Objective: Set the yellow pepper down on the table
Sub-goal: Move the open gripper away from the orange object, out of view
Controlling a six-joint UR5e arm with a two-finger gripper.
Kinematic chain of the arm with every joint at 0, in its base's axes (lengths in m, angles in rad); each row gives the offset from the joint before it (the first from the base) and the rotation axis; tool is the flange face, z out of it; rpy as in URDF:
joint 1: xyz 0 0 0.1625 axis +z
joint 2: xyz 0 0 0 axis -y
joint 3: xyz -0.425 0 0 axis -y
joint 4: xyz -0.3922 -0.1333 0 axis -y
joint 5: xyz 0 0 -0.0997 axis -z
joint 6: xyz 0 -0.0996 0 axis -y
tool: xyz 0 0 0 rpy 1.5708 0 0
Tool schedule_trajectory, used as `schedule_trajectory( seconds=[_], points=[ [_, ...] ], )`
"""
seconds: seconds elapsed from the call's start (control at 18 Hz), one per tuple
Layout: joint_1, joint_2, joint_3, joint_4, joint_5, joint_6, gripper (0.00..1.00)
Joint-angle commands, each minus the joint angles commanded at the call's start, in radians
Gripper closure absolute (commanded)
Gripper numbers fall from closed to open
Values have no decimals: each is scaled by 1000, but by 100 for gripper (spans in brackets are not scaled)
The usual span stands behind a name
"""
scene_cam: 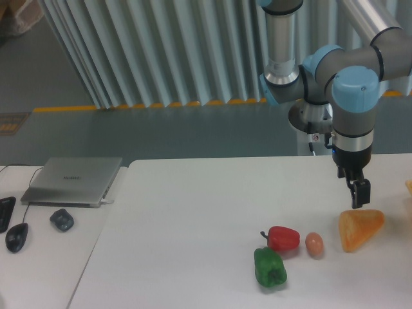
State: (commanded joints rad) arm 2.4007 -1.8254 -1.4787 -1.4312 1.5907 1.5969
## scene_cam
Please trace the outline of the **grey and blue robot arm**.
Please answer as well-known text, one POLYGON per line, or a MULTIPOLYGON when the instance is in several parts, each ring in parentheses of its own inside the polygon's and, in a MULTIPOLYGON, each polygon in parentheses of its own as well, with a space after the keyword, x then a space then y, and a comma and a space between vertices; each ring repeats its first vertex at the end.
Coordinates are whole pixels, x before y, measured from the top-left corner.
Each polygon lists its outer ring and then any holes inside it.
POLYGON ((352 207, 370 202, 363 170, 371 159, 380 83, 411 75, 411 37, 378 1, 339 1, 364 46, 326 45, 298 64, 295 17, 302 1, 259 1, 265 13, 268 63, 260 76, 270 104, 293 102, 288 119, 307 135, 324 136, 352 207))

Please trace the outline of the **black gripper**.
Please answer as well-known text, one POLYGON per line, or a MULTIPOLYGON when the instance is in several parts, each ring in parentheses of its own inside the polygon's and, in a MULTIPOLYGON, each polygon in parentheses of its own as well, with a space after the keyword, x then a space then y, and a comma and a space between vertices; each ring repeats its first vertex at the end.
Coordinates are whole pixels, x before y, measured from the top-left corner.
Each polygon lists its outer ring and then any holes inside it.
POLYGON ((371 160, 371 148, 362 151, 345 151, 340 148, 332 149, 332 158, 338 172, 338 178, 345 178, 347 186, 351 191, 351 207, 362 208, 370 203, 370 181, 365 179, 363 168, 371 160))

